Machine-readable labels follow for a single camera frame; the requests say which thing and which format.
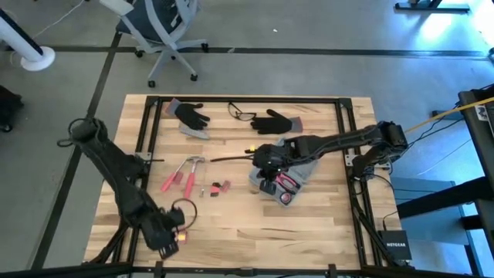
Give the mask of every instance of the desk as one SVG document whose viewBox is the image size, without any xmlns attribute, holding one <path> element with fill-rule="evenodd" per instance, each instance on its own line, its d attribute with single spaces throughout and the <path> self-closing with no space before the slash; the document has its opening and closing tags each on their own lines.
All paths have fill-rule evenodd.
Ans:
<svg viewBox="0 0 494 278">
<path fill-rule="evenodd" d="M 492 97 L 484 90 L 466 91 L 458 94 L 460 105 L 474 103 Z M 487 242 L 494 256 L 494 137 L 486 121 L 480 121 L 475 108 L 462 111 L 469 127 L 475 150 L 479 156 L 484 177 L 467 181 L 434 194 L 416 198 L 398 206 L 400 217 L 407 218 L 453 205 L 475 202 L 479 215 L 462 218 L 465 229 L 484 229 Z"/>
<path fill-rule="evenodd" d="M 118 124 L 115 144 L 124 152 L 135 152 L 141 119 L 148 96 L 127 95 Z M 200 101 L 205 96 L 188 96 Z M 170 208 L 173 200 L 183 195 L 186 175 L 190 165 L 182 169 L 184 178 L 180 185 L 172 185 L 166 193 L 160 191 L 166 177 L 173 172 L 184 158 L 201 155 L 208 160 L 227 156 L 242 155 L 251 145 L 274 143 L 278 135 L 259 136 L 249 125 L 232 118 L 227 110 L 228 96 L 219 97 L 222 101 L 205 102 L 200 113 L 211 118 L 208 132 L 209 141 L 186 137 L 178 131 L 178 120 L 161 112 L 157 128 L 157 138 L 153 159 L 165 162 L 153 162 L 147 183 L 147 191 L 158 206 Z M 266 98 L 249 97 L 252 102 L 235 102 L 244 112 L 256 112 L 266 115 L 271 108 L 287 116 L 301 116 L 303 134 L 327 136 L 340 131 L 337 118 L 341 118 L 344 128 L 349 131 L 347 114 L 338 116 L 336 106 L 317 103 L 317 100 L 329 98 L 286 97 Z M 375 124 L 374 111 L 370 98 L 355 97 L 345 99 L 345 105 L 353 104 L 356 128 Z M 152 106 L 150 115 L 155 115 L 156 106 Z M 146 138 L 150 137 L 152 116 L 147 122 Z M 284 134 L 294 137 L 299 134 Z M 249 184 L 248 173 L 252 169 L 250 161 L 226 161 L 199 164 L 196 170 L 196 184 L 191 199 L 197 204 L 197 222 L 188 231 L 188 241 L 180 245 L 180 251 L 164 261 L 164 267 L 233 269 L 252 267 L 277 270 L 327 270 L 328 264 L 335 264 L 338 270 L 359 270 L 360 262 L 356 248 L 356 232 L 350 212 L 349 187 L 341 151 L 330 153 L 320 159 L 320 164 L 311 176 L 303 191 L 290 207 L 284 208 Z M 377 170 L 377 174 L 388 178 L 387 173 Z M 210 198 L 208 190 L 213 181 L 232 182 L 227 193 Z M 199 198 L 201 186 L 206 188 L 204 198 Z M 396 211 L 394 195 L 385 182 L 374 179 L 368 182 L 370 204 L 374 221 L 381 227 L 382 218 Z M 190 221 L 192 209 L 182 207 L 186 221 Z M 399 229 L 397 214 L 386 218 L 389 229 Z M 90 239 L 87 244 L 85 260 L 92 259 L 106 245 L 117 230 L 119 216 L 114 204 L 113 192 L 103 184 L 96 210 Z M 365 259 L 374 263 L 370 238 L 362 229 Z M 122 248 L 122 261 L 127 258 L 128 244 Z M 160 257 L 149 250 L 142 236 L 137 242 L 134 266 L 154 267 Z"/>
</svg>

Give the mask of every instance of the red tool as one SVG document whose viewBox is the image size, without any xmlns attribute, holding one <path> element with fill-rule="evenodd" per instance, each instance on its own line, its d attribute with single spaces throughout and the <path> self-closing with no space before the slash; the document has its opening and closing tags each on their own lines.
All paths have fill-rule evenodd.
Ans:
<svg viewBox="0 0 494 278">
<path fill-rule="evenodd" d="M 180 180 L 184 176 L 184 173 L 180 172 L 180 168 L 182 168 L 182 166 L 184 166 L 185 162 L 187 162 L 188 160 L 188 158 L 185 158 L 184 162 L 182 162 L 182 164 L 178 166 L 177 170 L 167 178 L 167 180 L 161 186 L 161 191 L 167 191 L 172 183 L 180 183 Z"/>
<path fill-rule="evenodd" d="M 218 197 L 219 187 L 221 187 L 221 185 L 218 182 L 213 183 L 213 185 L 211 186 L 211 193 L 209 193 L 209 196 Z"/>
<path fill-rule="evenodd" d="M 194 172 L 195 172 L 195 167 L 196 167 L 197 163 L 198 162 L 204 162 L 205 161 L 205 159 L 203 157 L 199 157 L 199 156 L 190 157 L 187 160 L 193 161 L 194 164 L 192 165 L 192 171 L 188 175 L 187 184 L 185 185 L 184 198 L 191 197 L 192 186 L 194 185 L 194 181 L 195 181 L 195 174 L 194 174 Z"/>
<path fill-rule="evenodd" d="M 283 189 L 285 189 L 287 192 L 289 192 L 293 195 L 295 195 L 300 189 L 300 185 L 296 181 L 294 181 L 291 177 L 289 177 L 285 174 L 278 175 L 278 177 L 276 177 L 275 181 L 281 187 L 283 187 Z"/>
<path fill-rule="evenodd" d="M 232 184 L 232 183 L 231 183 L 230 181 L 224 181 L 224 182 L 223 182 L 223 185 L 222 185 L 222 187 L 221 187 L 222 191 L 223 191 L 223 192 L 227 192 L 227 191 L 230 189 L 230 185 L 231 185 L 231 184 Z"/>
</svg>

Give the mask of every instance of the yellow cable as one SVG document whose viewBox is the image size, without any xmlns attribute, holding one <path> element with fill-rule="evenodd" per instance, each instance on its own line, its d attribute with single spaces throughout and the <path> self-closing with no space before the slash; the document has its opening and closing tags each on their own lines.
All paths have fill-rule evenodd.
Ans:
<svg viewBox="0 0 494 278">
<path fill-rule="evenodd" d="M 462 107 L 458 107 L 458 108 L 455 108 L 455 109 L 451 109 L 449 111 L 446 111 L 446 112 L 443 112 L 441 114 L 438 114 L 436 116 L 433 116 L 432 118 L 426 120 L 425 122 L 422 122 L 412 128 L 408 128 L 405 133 L 408 133 L 408 132 L 411 132 L 411 131 L 414 131 L 416 130 L 417 128 L 423 126 L 424 124 L 426 123 L 430 123 L 432 122 L 433 120 L 437 120 L 438 118 L 441 118 L 441 117 L 444 117 L 446 115 L 449 115 L 449 114 L 453 114 L 454 112 L 458 112 L 458 111 L 461 111 L 461 110 L 465 110 L 465 109 L 468 109 L 470 107 L 474 107 L 475 105 L 480 105 L 480 104 L 484 104 L 484 103 L 488 103 L 488 102 L 491 102 L 491 101 L 494 101 L 494 97 L 490 97 L 488 99 L 485 99 L 485 100 L 480 100 L 480 101 L 477 101 L 477 102 L 474 102 L 474 103 L 471 103 L 471 104 L 467 104 L 465 106 L 462 106 Z"/>
</svg>

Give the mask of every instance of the red hammer handle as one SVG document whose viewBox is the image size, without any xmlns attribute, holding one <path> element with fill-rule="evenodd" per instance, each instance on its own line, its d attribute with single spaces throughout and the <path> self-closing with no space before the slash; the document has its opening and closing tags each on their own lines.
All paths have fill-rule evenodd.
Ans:
<svg viewBox="0 0 494 278">
<path fill-rule="evenodd" d="M 187 185 L 185 185 L 184 198 L 190 198 L 192 192 L 192 186 L 194 185 L 195 174 L 190 173 L 187 179 Z"/>
<path fill-rule="evenodd" d="M 171 174 L 170 177 L 167 178 L 167 180 L 161 186 L 161 191 L 165 192 L 170 188 L 170 185 L 173 182 L 173 180 L 175 179 L 175 176 L 177 176 L 176 172 Z"/>
</svg>

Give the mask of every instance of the concrete floor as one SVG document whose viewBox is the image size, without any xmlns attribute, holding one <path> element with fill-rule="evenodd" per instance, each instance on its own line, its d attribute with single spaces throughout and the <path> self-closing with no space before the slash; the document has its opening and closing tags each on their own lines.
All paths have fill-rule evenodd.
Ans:
<svg viewBox="0 0 494 278">
<path fill-rule="evenodd" d="M 0 6 L 13 12 L 18 24 L 31 35 L 77 3 L 0 0 Z M 203 10 L 186 36 L 206 38 L 211 47 L 475 51 L 491 47 L 476 29 L 480 20 L 477 14 L 395 12 L 394 1 L 389 0 L 204 0 L 202 4 Z M 50 46 L 110 46 L 116 24 L 116 16 L 92 0 L 36 40 Z M 119 46 L 135 46 L 135 41 L 124 36 Z M 10 55 L 0 53 L 0 84 L 23 95 L 25 109 L 16 117 L 15 129 L 0 134 L 0 272 L 30 266 L 71 154 L 70 149 L 58 148 L 55 142 L 66 136 L 72 119 L 86 114 L 107 57 L 107 53 L 58 52 L 51 67 L 28 73 L 19 68 L 17 56 L 11 65 Z M 197 82 L 192 83 L 188 73 L 172 63 L 157 81 L 157 88 L 150 89 L 146 78 L 157 55 L 137 59 L 133 53 L 116 54 L 96 111 L 112 136 L 127 93 L 372 97 L 378 120 L 393 120 L 406 128 L 426 119 L 431 110 L 453 107 L 457 92 L 494 82 L 492 64 L 471 57 L 184 56 L 198 71 Z M 410 140 L 420 133 L 411 134 Z M 482 169 L 472 143 L 435 166 L 468 139 L 464 124 L 430 137 L 395 164 L 393 176 L 456 183 L 476 178 Z M 465 169 L 468 174 L 460 175 Z M 46 267 L 80 263 L 101 181 L 97 170 L 82 158 Z M 457 246 L 435 243 L 434 252 L 428 247 L 423 242 L 413 245 L 417 268 L 469 273 L 464 258 L 460 258 L 463 263 L 443 259 L 458 253 Z"/>
</svg>

